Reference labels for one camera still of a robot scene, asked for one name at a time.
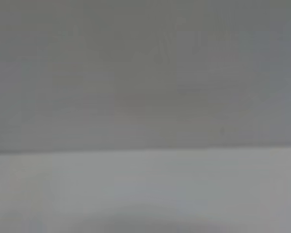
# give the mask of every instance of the wall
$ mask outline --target wall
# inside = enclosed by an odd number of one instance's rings
[[[0,0],[0,151],[291,145],[291,0]]]
[[[291,149],[0,154],[0,233],[291,233]]]

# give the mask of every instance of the white surface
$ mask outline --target white surface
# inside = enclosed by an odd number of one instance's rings
[[[291,233],[291,149],[0,155],[0,233]]]
[[[291,145],[291,0],[0,0],[0,150]]]

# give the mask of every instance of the gray wall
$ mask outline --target gray wall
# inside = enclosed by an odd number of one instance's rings
[[[0,151],[291,145],[291,0],[0,0]]]

